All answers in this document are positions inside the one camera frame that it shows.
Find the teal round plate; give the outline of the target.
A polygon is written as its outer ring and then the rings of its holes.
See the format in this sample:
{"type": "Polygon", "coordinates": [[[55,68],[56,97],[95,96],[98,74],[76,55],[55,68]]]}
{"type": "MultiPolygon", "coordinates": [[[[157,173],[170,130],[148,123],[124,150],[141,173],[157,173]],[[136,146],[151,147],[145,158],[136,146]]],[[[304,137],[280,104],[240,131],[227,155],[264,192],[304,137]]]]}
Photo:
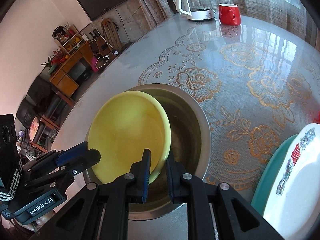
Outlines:
{"type": "Polygon", "coordinates": [[[251,205],[262,216],[264,214],[266,202],[270,195],[274,181],[285,159],[287,150],[296,136],[297,135],[295,134],[286,139],[274,152],[267,166],[265,167],[257,188],[253,194],[251,205]]]}

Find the yellow plastic bowl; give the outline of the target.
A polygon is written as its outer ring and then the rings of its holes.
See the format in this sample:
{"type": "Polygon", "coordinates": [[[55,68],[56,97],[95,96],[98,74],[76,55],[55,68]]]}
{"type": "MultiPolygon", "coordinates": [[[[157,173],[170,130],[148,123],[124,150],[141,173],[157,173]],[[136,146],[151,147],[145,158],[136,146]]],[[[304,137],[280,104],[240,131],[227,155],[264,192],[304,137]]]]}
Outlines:
{"type": "Polygon", "coordinates": [[[171,127],[164,107],[153,96],[127,91],[112,97],[99,109],[88,133],[88,148],[98,150],[99,163],[92,167],[97,179],[107,184],[129,172],[151,152],[149,182],[161,173],[171,146],[171,127]]]}

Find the dark chair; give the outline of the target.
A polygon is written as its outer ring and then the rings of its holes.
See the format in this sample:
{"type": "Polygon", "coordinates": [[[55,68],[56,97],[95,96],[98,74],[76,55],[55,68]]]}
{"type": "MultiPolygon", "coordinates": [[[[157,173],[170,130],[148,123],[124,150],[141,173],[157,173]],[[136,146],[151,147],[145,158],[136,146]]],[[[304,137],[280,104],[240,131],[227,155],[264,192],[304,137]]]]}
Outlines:
{"type": "Polygon", "coordinates": [[[49,82],[37,76],[27,91],[27,96],[18,107],[16,118],[25,127],[29,128],[35,116],[44,113],[54,96],[49,82]]]}

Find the stainless steel bowl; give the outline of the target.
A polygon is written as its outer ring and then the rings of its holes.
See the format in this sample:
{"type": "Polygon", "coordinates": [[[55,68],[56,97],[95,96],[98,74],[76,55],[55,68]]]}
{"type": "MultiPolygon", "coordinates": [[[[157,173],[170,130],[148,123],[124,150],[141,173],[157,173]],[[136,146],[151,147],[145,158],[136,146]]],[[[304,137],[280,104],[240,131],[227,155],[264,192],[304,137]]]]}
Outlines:
{"type": "MultiPolygon", "coordinates": [[[[171,127],[170,152],[177,162],[183,164],[186,172],[203,178],[211,153],[211,134],[207,117],[198,102],[185,91],[165,84],[148,84],[135,87],[136,90],[153,96],[164,107],[171,127]]],[[[92,167],[84,173],[85,181],[101,183],[92,167]]],[[[175,210],[168,195],[165,164],[160,175],[149,182],[148,196],[144,204],[132,204],[129,219],[150,220],[162,217],[175,210]]]]}

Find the wooden cabinet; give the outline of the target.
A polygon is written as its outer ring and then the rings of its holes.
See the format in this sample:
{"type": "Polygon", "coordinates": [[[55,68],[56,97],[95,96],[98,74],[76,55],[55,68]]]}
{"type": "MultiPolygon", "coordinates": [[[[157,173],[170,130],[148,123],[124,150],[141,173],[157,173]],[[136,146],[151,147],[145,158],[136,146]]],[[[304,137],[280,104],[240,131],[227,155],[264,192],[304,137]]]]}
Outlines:
{"type": "Polygon", "coordinates": [[[77,28],[72,24],[68,29],[65,29],[68,38],[64,43],[55,39],[55,43],[59,48],[68,56],[63,63],[51,75],[49,82],[54,85],[64,96],[70,97],[79,87],[75,79],[73,79],[69,72],[81,60],[85,60],[86,69],[92,70],[91,62],[93,53],[90,48],[89,42],[85,41],[77,28]]]}

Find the glass electric kettle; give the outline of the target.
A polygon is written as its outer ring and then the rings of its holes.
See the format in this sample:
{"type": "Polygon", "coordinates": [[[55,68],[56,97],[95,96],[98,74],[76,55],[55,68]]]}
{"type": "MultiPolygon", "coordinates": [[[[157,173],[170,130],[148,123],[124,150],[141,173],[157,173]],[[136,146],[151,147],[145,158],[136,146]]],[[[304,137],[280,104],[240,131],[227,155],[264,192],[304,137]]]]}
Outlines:
{"type": "Polygon", "coordinates": [[[209,21],[215,17],[210,0],[176,0],[176,10],[190,21],[209,21]]]}

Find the red ceramic mug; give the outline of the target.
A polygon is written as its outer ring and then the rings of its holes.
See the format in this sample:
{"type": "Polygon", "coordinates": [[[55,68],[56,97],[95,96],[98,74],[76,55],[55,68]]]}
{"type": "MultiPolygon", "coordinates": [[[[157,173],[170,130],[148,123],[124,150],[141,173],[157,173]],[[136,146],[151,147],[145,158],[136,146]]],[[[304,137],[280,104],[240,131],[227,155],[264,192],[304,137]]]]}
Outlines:
{"type": "Polygon", "coordinates": [[[239,26],[241,24],[241,15],[237,5],[220,3],[219,20],[224,25],[239,26]]]}

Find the sheer window curtain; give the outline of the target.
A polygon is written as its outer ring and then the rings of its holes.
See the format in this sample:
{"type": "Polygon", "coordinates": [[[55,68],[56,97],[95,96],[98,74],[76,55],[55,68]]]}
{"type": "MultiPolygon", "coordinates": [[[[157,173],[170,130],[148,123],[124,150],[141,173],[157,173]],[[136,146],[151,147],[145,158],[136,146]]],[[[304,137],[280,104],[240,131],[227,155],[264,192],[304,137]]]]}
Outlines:
{"type": "Polygon", "coordinates": [[[219,3],[235,4],[242,16],[257,18],[281,27],[316,46],[317,27],[300,0],[211,0],[217,9],[219,3]]]}

